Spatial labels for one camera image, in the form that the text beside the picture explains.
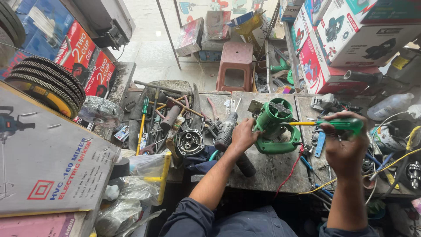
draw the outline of plastic bottle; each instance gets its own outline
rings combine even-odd
[[[369,108],[367,115],[372,120],[385,120],[396,113],[407,110],[413,98],[414,95],[412,93],[391,95]]]

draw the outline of red wire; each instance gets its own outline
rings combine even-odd
[[[288,175],[288,177],[281,183],[281,185],[279,185],[278,190],[276,191],[275,197],[273,197],[273,199],[276,198],[276,196],[278,196],[279,190],[281,189],[281,187],[289,180],[289,178],[292,176],[292,173],[294,172],[294,168],[297,165],[298,161],[300,160],[301,155],[304,152],[304,148],[303,148],[303,144],[301,143],[301,147],[300,147],[300,154],[298,155],[297,160],[295,161],[294,165],[292,166],[291,169],[291,173]]]

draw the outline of person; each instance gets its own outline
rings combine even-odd
[[[358,118],[364,122],[358,136],[339,141],[336,129],[328,123],[321,124],[326,133],[326,160],[338,178],[328,221],[321,226],[320,237],[376,237],[368,225],[361,179],[361,166],[368,138],[367,119],[353,112],[340,112],[324,119]],[[256,142],[260,133],[252,133],[254,119],[246,118],[233,131],[232,143],[218,162],[196,185],[190,196],[182,199],[176,211],[161,229],[162,237],[173,236],[277,236],[296,237],[280,220],[271,206],[252,212],[239,212],[214,223],[212,210],[218,205],[229,174],[239,155]]]

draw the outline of red plastic stool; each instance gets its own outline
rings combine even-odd
[[[253,84],[253,45],[251,43],[226,42],[222,49],[221,64],[219,65],[217,91],[250,92]],[[244,84],[242,87],[225,85],[225,72],[227,69],[244,71]]]

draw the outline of green screwdriver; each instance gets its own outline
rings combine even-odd
[[[360,133],[361,128],[364,126],[363,121],[357,118],[335,118],[330,121],[321,119],[315,122],[291,122],[291,123],[281,123],[289,125],[303,125],[303,126],[320,126],[322,123],[327,123],[333,125],[338,130],[352,130],[355,135]]]

